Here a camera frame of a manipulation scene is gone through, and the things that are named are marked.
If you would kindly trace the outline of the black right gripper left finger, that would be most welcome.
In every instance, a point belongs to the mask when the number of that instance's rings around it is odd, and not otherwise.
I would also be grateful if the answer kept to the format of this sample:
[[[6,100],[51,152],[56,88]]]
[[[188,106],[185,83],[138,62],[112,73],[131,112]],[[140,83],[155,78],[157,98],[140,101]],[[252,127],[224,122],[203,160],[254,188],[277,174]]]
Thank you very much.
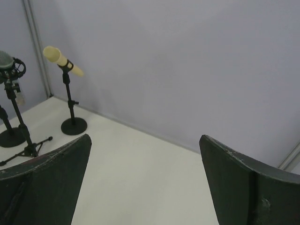
[[[39,157],[1,170],[2,225],[69,225],[88,164],[84,134]]]

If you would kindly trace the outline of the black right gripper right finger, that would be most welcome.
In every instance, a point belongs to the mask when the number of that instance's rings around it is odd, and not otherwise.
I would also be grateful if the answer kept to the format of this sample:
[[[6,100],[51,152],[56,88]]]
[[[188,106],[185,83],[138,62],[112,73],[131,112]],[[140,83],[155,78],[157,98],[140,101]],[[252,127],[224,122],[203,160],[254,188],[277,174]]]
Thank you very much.
[[[298,225],[300,177],[202,135],[202,163],[221,225]]]

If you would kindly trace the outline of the black tripod shock-mount stand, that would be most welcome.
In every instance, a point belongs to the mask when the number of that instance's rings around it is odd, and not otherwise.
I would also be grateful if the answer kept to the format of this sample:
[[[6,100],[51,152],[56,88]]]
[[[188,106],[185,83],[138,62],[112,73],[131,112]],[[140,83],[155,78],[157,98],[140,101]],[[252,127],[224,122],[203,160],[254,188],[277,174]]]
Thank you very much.
[[[12,105],[13,105],[14,110],[15,110],[15,113],[17,115],[17,118],[18,118],[18,120],[20,122],[20,125],[19,125],[18,128],[22,132],[22,134],[23,134],[23,136],[25,138],[25,141],[27,143],[27,146],[24,148],[23,151],[17,153],[16,155],[10,157],[7,160],[1,161],[1,163],[0,163],[1,166],[6,165],[7,162],[13,160],[16,157],[31,157],[31,158],[38,157],[40,149],[42,148],[43,144],[45,142],[51,141],[53,139],[53,137],[50,136],[47,139],[42,140],[42,141],[40,141],[38,143],[33,143],[32,142],[31,137],[30,137],[30,132],[29,132],[27,126],[25,125],[24,121],[23,121],[23,118],[22,118],[22,115],[20,113],[18,104],[16,102],[16,95],[15,95],[15,93],[13,92],[13,90],[12,90],[11,87],[5,86],[5,84],[4,84],[4,87],[5,87],[5,91],[6,91],[7,97],[8,97],[9,100],[11,100]]]

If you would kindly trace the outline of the glitter rhinestone microphone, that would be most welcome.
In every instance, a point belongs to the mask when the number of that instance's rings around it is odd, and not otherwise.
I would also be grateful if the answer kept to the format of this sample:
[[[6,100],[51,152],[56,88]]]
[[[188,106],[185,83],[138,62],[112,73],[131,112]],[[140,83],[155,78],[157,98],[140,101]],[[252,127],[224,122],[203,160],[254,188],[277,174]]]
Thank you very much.
[[[20,59],[10,56],[5,51],[0,52],[0,83],[12,88],[18,105],[25,104],[24,95],[19,84],[19,79],[25,73],[26,66]]]

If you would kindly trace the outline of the black left round-base stand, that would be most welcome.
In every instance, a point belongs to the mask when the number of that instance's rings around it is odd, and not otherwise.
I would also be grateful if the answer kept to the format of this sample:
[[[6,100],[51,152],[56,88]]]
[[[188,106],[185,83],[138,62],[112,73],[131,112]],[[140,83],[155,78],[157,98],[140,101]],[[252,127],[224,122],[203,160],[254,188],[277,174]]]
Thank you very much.
[[[5,109],[0,107],[0,119],[3,121],[6,130],[0,134],[0,146],[12,148],[25,142],[25,138],[18,127],[12,127]]]

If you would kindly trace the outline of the black round-base mic stand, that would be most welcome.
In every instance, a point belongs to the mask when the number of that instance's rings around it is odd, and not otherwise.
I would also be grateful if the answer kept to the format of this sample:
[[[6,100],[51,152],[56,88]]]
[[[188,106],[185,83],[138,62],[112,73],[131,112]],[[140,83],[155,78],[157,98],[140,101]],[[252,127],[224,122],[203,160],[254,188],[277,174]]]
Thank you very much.
[[[61,131],[66,135],[79,135],[82,134],[84,131],[86,131],[88,124],[85,119],[76,117],[74,113],[74,106],[78,105],[79,102],[74,101],[71,98],[71,92],[70,92],[70,78],[69,78],[69,72],[71,69],[74,68],[74,64],[67,60],[67,62],[61,66],[58,65],[58,67],[63,71],[62,79],[63,83],[66,86],[67,91],[67,104],[70,111],[70,118],[65,120],[61,125]]]

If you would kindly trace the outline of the cream yellow microphone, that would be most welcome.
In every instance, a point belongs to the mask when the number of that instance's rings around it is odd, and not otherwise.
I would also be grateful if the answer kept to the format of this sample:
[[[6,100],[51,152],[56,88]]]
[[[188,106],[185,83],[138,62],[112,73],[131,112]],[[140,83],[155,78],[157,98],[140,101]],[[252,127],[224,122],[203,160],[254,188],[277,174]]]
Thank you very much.
[[[43,50],[43,55],[52,63],[57,64],[60,67],[66,67],[70,69],[70,72],[77,76],[84,76],[84,72],[70,60],[68,60],[61,51],[53,46],[47,46]]]

